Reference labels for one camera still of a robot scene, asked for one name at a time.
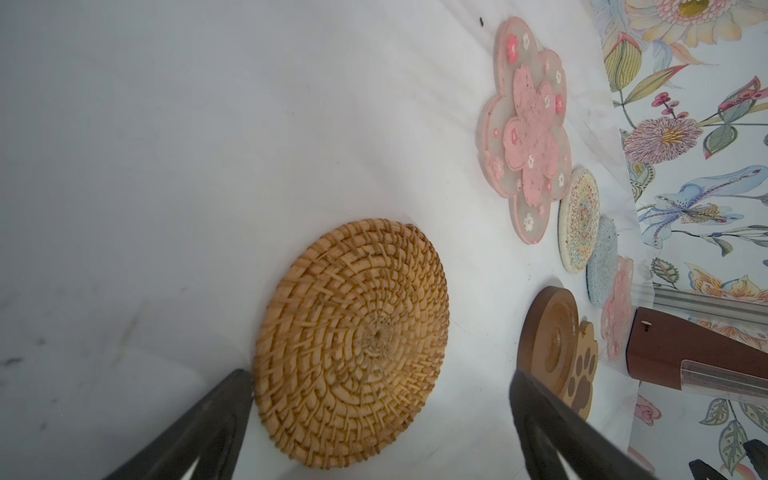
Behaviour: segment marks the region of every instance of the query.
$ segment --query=pink flower-shaped coaster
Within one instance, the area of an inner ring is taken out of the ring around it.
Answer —
[[[558,54],[540,52],[517,17],[499,29],[495,70],[498,96],[485,108],[478,133],[483,168],[496,192],[509,199],[520,238],[537,243],[551,203],[565,195],[571,177],[565,72]]]
[[[619,257],[616,263],[614,289],[603,308],[601,317],[601,335],[608,343],[608,358],[618,360],[624,352],[624,344],[629,337],[629,330],[634,318],[632,308],[632,274],[634,261]]]

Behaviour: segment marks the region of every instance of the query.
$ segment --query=gray round coaster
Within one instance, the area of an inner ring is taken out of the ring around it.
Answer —
[[[603,308],[611,295],[616,279],[616,262],[619,248],[614,221],[600,217],[598,242],[587,262],[587,292],[592,305]]]

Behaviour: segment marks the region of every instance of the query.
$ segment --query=round knitted coaster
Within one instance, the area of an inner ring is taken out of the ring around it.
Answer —
[[[616,278],[616,261],[619,256],[618,238],[614,221],[600,217],[598,241],[587,262],[587,292],[592,305],[603,308],[611,295]]]
[[[376,455],[424,406],[448,325],[442,264],[419,229],[363,220],[323,236],[261,326],[253,388],[270,437],[309,467]]]
[[[569,273],[578,273],[587,266],[598,239],[599,220],[598,184],[589,170],[579,167],[571,175],[558,215],[560,258]]]

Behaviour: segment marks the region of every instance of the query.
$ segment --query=floral wallpaper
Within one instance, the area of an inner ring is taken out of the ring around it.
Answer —
[[[584,0],[654,285],[768,305],[768,0]],[[768,330],[701,326],[768,352]],[[628,453],[659,478],[757,479],[768,409],[643,383]]]

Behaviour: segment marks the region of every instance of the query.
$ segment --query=white surface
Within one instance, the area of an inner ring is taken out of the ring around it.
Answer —
[[[449,283],[442,374],[397,443],[344,471],[279,453],[252,411],[236,478],[524,478],[508,406],[528,305],[584,273],[535,246],[478,165],[496,28],[568,72],[574,165],[647,269],[598,37],[578,3],[3,2],[0,465],[100,478],[231,369],[317,237],[413,222]],[[483,18],[485,27],[479,24]],[[598,342],[604,346],[602,339]],[[601,358],[590,423],[625,448],[637,383]]]

